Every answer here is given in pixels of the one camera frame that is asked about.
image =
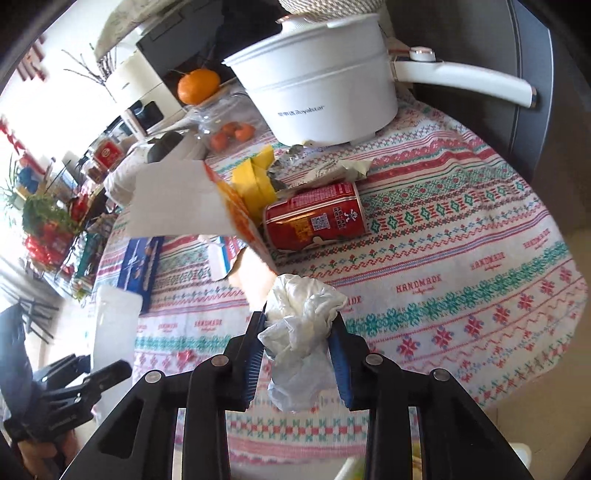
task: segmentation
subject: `dried branch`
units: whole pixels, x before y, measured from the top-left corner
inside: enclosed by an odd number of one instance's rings
[[[76,62],[78,65],[80,65],[80,66],[81,66],[81,67],[83,67],[84,69],[88,70],[88,67],[87,67],[85,64],[81,63],[81,62],[80,62],[80,60],[78,60],[78,59],[77,59],[77,58],[76,58],[74,55],[72,55],[72,54],[71,54],[69,51],[67,51],[67,50],[63,50],[63,49],[62,49],[62,52],[63,52],[63,53],[65,53],[66,55],[68,55],[68,56],[69,56],[69,57],[70,57],[72,60],[74,60],[74,61],[75,61],[75,62]]]
[[[72,73],[75,73],[75,74],[77,74],[77,75],[80,75],[81,77],[84,77],[85,79],[92,80],[93,82],[96,82],[96,83],[98,83],[99,85],[102,85],[103,87],[105,86],[105,84],[104,84],[104,82],[102,81],[102,79],[100,79],[100,80],[97,80],[97,79],[95,79],[94,77],[90,77],[90,76],[88,76],[88,75],[84,75],[83,73],[77,72],[77,71],[75,71],[75,70],[64,69],[64,71],[65,71],[65,72],[72,72]]]
[[[82,65],[84,65],[84,68],[86,70],[88,70],[88,65],[86,64],[86,61],[84,60],[84,57],[82,56],[82,53],[80,54],[80,60],[82,61]]]

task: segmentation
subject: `person's hand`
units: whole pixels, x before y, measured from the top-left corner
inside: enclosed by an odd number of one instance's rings
[[[66,466],[69,465],[78,453],[78,442],[74,430],[70,430],[60,442],[60,451],[66,457]],[[49,470],[46,459],[57,455],[57,448],[53,443],[37,443],[33,440],[18,442],[18,448],[22,454],[22,462],[25,468],[38,480],[54,480],[54,474]]]

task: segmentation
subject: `white wall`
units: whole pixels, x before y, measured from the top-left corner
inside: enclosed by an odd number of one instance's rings
[[[89,43],[96,40],[107,17],[121,0],[77,0],[46,32],[43,66],[47,80],[23,82],[14,73],[0,96],[0,113],[36,158],[61,160],[68,151],[82,155],[90,143],[118,115],[119,110],[104,87],[63,71],[80,67],[61,50],[94,65]],[[120,63],[132,53],[119,47]],[[0,140],[0,179],[8,162],[10,147]]]

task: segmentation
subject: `potted plant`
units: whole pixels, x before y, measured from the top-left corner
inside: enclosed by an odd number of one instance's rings
[[[9,226],[14,226],[16,224],[14,210],[20,200],[20,197],[17,193],[17,178],[17,162],[12,159],[11,155],[10,161],[8,163],[8,177],[5,178],[4,184],[0,184],[0,202],[2,203],[2,213]]]
[[[25,247],[35,260],[56,267],[66,258],[76,233],[67,211],[47,194],[27,197],[22,209],[22,229],[28,234]]]

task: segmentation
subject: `pot handle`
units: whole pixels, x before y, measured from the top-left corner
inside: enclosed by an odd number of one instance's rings
[[[496,70],[446,61],[395,60],[392,66],[399,82],[471,90],[527,108],[534,108],[537,101],[535,87],[523,79]]]

